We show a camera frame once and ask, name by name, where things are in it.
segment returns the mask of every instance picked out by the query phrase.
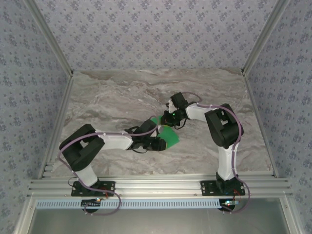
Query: wall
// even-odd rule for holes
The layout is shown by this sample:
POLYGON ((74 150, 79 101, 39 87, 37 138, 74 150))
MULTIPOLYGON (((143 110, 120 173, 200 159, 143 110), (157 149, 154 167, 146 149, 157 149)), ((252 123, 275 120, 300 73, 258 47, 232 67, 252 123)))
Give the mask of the wall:
POLYGON ((312 2, 292 0, 249 78, 281 176, 312 233, 312 2))
POLYGON ((37 0, 73 70, 241 68, 275 0, 37 0))
POLYGON ((67 77, 22 0, 0 1, 0 233, 38 176, 67 77))

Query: green object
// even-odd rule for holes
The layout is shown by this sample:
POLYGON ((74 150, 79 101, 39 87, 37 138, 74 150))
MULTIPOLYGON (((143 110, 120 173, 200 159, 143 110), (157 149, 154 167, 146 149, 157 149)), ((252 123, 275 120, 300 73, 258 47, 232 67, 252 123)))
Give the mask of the green object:
MULTIPOLYGON (((152 118, 154 123, 160 123, 161 116, 158 116, 158 121, 156 118, 152 118)), ((177 144, 179 140, 179 136, 172 130, 171 127, 167 125, 162 125, 160 128, 160 133, 158 135, 161 139, 164 139, 167 143, 166 149, 169 149, 171 146, 177 144)))

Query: marble surface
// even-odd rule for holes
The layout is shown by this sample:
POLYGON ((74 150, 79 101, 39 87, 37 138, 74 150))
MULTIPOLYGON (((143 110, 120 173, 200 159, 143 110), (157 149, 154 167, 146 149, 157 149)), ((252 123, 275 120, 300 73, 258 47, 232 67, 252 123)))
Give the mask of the marble surface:
MULTIPOLYGON (((245 134, 237 153, 238 171, 271 170, 271 162, 245 88, 243 77, 221 69, 132 70, 75 72, 60 142, 85 123, 103 131, 121 131, 140 125, 151 115, 162 115, 170 96, 196 92, 203 104, 229 103, 245 134)), ((186 95, 188 101, 196 97, 186 95)), ((175 130, 180 142, 162 152, 102 150, 93 160, 98 176, 214 173, 217 146, 207 123, 187 121, 175 130)), ((71 176, 56 161, 53 177, 71 176)))

